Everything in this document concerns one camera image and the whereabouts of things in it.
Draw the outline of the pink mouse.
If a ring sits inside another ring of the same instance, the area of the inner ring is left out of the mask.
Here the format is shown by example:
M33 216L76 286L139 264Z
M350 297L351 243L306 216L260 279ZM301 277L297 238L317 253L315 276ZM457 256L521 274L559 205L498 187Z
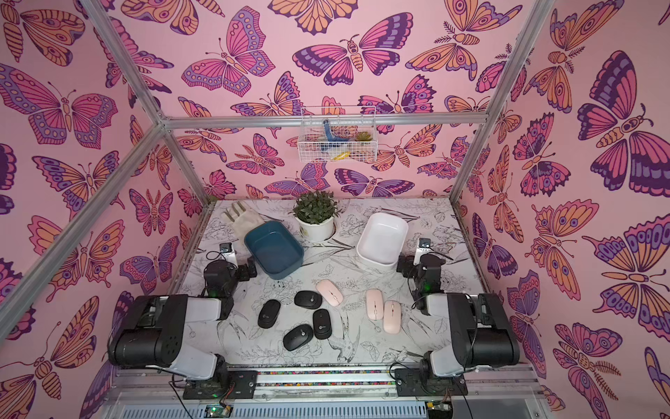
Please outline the pink mouse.
M344 301L342 292L330 279L321 280L317 283L316 289L322 298L332 307L339 307Z
M384 305L383 328L390 335L401 331L402 306L395 300L387 300Z
M366 315L371 321L380 321L384 317L384 299L379 289L366 291Z

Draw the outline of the white storage box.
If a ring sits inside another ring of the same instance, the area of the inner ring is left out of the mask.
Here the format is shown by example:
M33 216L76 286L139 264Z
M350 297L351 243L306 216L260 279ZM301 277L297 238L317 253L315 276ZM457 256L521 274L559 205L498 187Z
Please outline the white storage box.
M408 223L403 218L383 212L373 214L356 245L359 261L381 271L394 270L408 230Z

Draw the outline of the teal storage box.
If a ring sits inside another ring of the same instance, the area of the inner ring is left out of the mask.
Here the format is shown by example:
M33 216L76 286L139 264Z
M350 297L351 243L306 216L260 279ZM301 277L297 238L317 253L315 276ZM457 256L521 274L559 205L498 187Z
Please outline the teal storage box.
M278 221L263 223L248 232L244 244L271 279L286 278L304 262L304 248Z

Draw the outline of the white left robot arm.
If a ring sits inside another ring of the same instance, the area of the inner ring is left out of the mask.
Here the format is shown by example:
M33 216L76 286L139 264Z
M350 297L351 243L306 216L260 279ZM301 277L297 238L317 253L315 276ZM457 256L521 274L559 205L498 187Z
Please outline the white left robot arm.
M237 285L257 275L253 257L247 258L244 265L218 259L203 271L204 296L139 297L108 342L109 362L118 368L156 369L190 381L212 381L222 388L230 386L223 356L188 344L184 332L190 323L228 319Z

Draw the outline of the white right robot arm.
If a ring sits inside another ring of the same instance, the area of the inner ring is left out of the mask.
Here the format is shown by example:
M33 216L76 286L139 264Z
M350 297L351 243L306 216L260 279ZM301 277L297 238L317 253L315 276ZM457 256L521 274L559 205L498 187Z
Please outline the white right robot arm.
M418 366L423 378L452 378L480 367L519 363L521 354L501 300L493 293L446 293L438 280L447 257L399 256L396 271L408 280L413 308L446 321L449 344L427 351Z

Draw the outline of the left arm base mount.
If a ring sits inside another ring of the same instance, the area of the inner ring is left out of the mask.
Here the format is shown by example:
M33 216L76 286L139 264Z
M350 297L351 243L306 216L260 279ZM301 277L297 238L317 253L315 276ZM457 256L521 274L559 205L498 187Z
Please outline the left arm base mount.
M256 391L258 371L233 370L227 375L227 382L210 379L207 381L186 381L183 389L185 400L232 400L252 399Z

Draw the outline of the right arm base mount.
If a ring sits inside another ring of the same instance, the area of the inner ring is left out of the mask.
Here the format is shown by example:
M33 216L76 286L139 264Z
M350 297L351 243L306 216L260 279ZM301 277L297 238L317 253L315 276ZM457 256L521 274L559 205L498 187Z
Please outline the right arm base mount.
M393 368L389 372L395 381L398 396L467 396L469 390L462 376L439 378L428 376L418 368Z

